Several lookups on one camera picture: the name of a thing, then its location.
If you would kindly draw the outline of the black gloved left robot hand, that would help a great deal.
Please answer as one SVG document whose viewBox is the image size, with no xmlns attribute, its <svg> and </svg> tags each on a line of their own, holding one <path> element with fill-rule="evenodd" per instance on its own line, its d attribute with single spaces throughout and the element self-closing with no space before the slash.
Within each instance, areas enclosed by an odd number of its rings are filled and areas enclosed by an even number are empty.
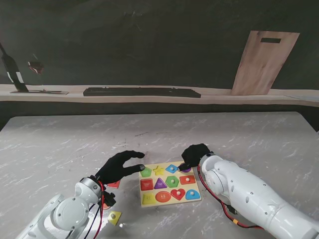
<svg viewBox="0 0 319 239">
<path fill-rule="evenodd" d="M 117 153 L 109 158 L 104 166 L 96 173 L 95 178 L 103 184 L 111 184 L 120 181 L 123 177 L 139 173 L 145 169 L 143 164 L 124 167 L 124 163 L 131 158 L 144 158 L 145 154 L 133 150 Z"/>
</svg>

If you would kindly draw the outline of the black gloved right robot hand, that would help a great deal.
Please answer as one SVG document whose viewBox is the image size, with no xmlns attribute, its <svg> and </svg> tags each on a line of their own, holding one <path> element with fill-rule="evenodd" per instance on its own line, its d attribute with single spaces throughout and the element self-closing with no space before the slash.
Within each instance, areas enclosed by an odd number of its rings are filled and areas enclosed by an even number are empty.
<svg viewBox="0 0 319 239">
<path fill-rule="evenodd" d="M 212 154 L 213 152 L 210 151 L 205 144 L 193 144 L 182 153 L 181 157 L 184 163 L 182 163 L 178 169 L 179 171 L 185 171 L 192 167 L 196 167 L 200 163 L 202 157 L 211 156 Z"/>
</svg>

